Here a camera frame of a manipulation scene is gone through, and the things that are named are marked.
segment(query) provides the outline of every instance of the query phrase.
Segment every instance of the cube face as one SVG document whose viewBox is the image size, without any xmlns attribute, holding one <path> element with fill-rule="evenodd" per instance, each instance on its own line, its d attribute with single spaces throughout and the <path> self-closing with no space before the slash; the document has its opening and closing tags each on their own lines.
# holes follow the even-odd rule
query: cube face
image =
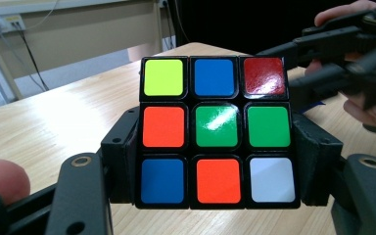
<svg viewBox="0 0 376 235">
<path fill-rule="evenodd" d="M 196 142 L 200 147 L 238 144 L 238 111 L 230 106 L 199 106 L 195 110 Z"/>
<path fill-rule="evenodd" d="M 292 163 L 287 158 L 250 160 L 252 199 L 256 203 L 291 203 L 296 200 Z"/>
<path fill-rule="evenodd" d="M 185 197 L 184 162 L 148 159 L 142 163 L 141 200 L 145 204 L 180 204 Z"/>
<path fill-rule="evenodd" d="M 200 203 L 239 203 L 240 182 L 240 165 L 235 159 L 202 159 L 197 162 L 197 197 Z"/>
<path fill-rule="evenodd" d="M 180 60 L 146 62 L 144 93 L 148 96 L 180 96 L 183 92 L 183 64 Z"/>
<path fill-rule="evenodd" d="M 249 140 L 253 147 L 288 147 L 291 124 L 285 107 L 249 107 Z"/>
<path fill-rule="evenodd" d="M 137 208 L 300 205 L 280 58 L 147 57 L 141 62 Z"/>
<path fill-rule="evenodd" d="M 244 93 L 247 97 L 287 95 L 280 58 L 248 58 L 244 61 Z"/>
<path fill-rule="evenodd" d="M 202 58 L 193 62 L 194 92 L 203 97 L 231 97 L 235 93 L 235 70 L 232 60 Z"/>
<path fill-rule="evenodd" d="M 147 107 L 143 116 L 145 147 L 182 147 L 185 143 L 185 111 L 180 107 Z"/>
</svg>

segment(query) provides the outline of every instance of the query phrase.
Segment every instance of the desk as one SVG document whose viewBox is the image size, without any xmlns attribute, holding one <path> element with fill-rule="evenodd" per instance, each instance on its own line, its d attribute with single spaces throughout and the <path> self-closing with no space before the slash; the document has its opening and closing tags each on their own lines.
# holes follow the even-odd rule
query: desk
<svg viewBox="0 0 376 235">
<path fill-rule="evenodd" d="M 238 55 L 190 43 L 159 54 Z M 127 109 L 138 106 L 140 62 L 0 107 L 0 159 L 22 165 L 36 192 L 57 182 L 63 161 L 96 152 Z M 289 71 L 290 76 L 302 69 Z M 343 156 L 376 156 L 376 134 L 369 133 L 343 109 L 343 97 L 326 100 L 307 115 L 345 143 Z M 173 211 L 138 210 L 112 205 L 116 234 L 335 234 L 328 207 L 297 210 Z"/>
</svg>

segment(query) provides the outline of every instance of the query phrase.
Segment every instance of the metal bolt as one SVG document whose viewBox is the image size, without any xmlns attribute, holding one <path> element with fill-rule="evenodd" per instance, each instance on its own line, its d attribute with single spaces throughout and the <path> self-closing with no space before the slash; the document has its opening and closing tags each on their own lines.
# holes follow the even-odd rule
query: metal bolt
<svg viewBox="0 0 376 235">
<path fill-rule="evenodd" d="M 363 157 L 359 159 L 359 162 L 368 167 L 376 168 L 376 160 L 374 159 Z"/>
<path fill-rule="evenodd" d="M 89 165 L 90 163 L 91 163 L 90 157 L 78 157 L 71 162 L 72 166 L 76 166 L 76 167 Z"/>
</svg>

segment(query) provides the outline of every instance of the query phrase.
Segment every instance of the electrical outlet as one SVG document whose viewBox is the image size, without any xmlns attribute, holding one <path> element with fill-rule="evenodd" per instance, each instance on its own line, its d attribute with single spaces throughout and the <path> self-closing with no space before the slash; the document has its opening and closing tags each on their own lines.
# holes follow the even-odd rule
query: electrical outlet
<svg viewBox="0 0 376 235">
<path fill-rule="evenodd" d="M 160 5 L 160 8 L 166 8 L 167 1 L 166 0 L 160 0 L 159 5 Z"/>
<path fill-rule="evenodd" d="M 0 32 L 25 30 L 24 21 L 20 14 L 0 16 Z"/>
</svg>

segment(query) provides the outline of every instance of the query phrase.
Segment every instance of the cable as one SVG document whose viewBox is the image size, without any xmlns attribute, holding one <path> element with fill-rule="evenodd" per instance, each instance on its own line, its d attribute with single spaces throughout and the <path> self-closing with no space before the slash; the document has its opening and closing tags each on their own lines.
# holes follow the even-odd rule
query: cable
<svg viewBox="0 0 376 235">
<path fill-rule="evenodd" d="M 17 29 L 17 32 L 20 34 L 21 38 L 23 39 L 23 43 L 25 43 L 25 46 L 26 46 L 26 49 L 28 51 L 28 54 L 32 60 L 32 63 L 35 67 L 35 70 L 36 70 L 36 73 L 38 74 L 39 76 L 39 79 L 41 80 L 41 83 L 42 85 L 44 86 L 45 90 L 50 90 L 50 88 L 48 88 L 47 84 L 45 83 L 44 79 L 42 79 L 42 76 L 41 76 L 41 73 L 39 72 L 39 69 L 38 69 L 38 66 L 36 65 L 36 62 L 35 62 L 35 59 L 32 55 L 32 52 L 31 50 L 29 49 L 29 46 L 28 46 L 28 43 L 26 42 L 26 39 L 25 39 L 25 35 L 24 35 L 24 32 L 20 26 L 20 23 L 19 22 L 16 22 L 16 23 L 12 23 L 12 26 L 14 26 L 16 29 Z"/>
<path fill-rule="evenodd" d="M 30 26 L 30 27 L 26 28 L 25 30 L 31 30 L 31 29 L 33 29 L 33 28 L 35 28 L 35 27 L 38 27 L 38 26 L 40 26 L 41 24 L 43 24 L 43 23 L 47 20 L 47 18 L 48 18 L 53 12 L 54 12 L 54 10 L 56 9 L 57 4 L 58 4 L 59 2 L 60 2 L 60 0 L 57 0 L 57 1 L 56 1 L 56 3 L 54 4 L 53 9 L 51 9 L 51 11 L 47 14 L 47 16 L 44 17 L 44 19 L 42 19 L 41 22 L 39 22 L 39 23 L 37 23 L 37 24 L 35 24 L 35 25 L 33 25 L 33 26 Z"/>
<path fill-rule="evenodd" d="M 167 27 L 168 27 L 168 30 L 169 30 L 169 46 L 170 46 L 170 48 L 167 45 L 166 40 L 164 41 L 164 44 L 166 44 L 166 48 L 167 48 L 167 50 L 169 50 L 169 49 L 175 48 L 175 46 L 173 45 L 173 42 L 172 42 L 172 30 L 171 30 L 171 27 L 170 27 L 170 24 L 171 24 L 171 22 L 170 22 L 171 21 L 170 8 L 169 8 L 169 5 L 167 4 L 166 1 L 163 1 L 163 4 L 166 7 L 165 13 L 166 13 L 166 19 L 167 19 Z"/>
<path fill-rule="evenodd" d="M 29 78 L 42 90 L 45 91 L 45 89 L 32 77 L 31 72 L 29 71 L 29 68 L 26 66 L 24 61 L 20 58 L 20 56 L 17 54 L 17 52 L 12 47 L 11 43 L 5 38 L 5 36 L 2 33 L 1 26 L 0 26 L 0 37 L 2 41 L 5 43 L 5 45 L 11 50 L 12 54 L 17 58 L 17 60 L 21 63 L 23 66 L 23 69 L 28 73 Z"/>
<path fill-rule="evenodd" d="M 184 27 L 182 26 L 181 18 L 179 17 L 178 0 L 174 0 L 173 2 L 175 3 L 176 19 L 178 20 L 179 28 L 181 28 L 181 31 L 182 31 L 182 33 L 184 34 L 185 39 L 187 39 L 187 42 L 191 42 L 191 41 L 188 39 L 187 34 L 185 33 Z"/>
</svg>

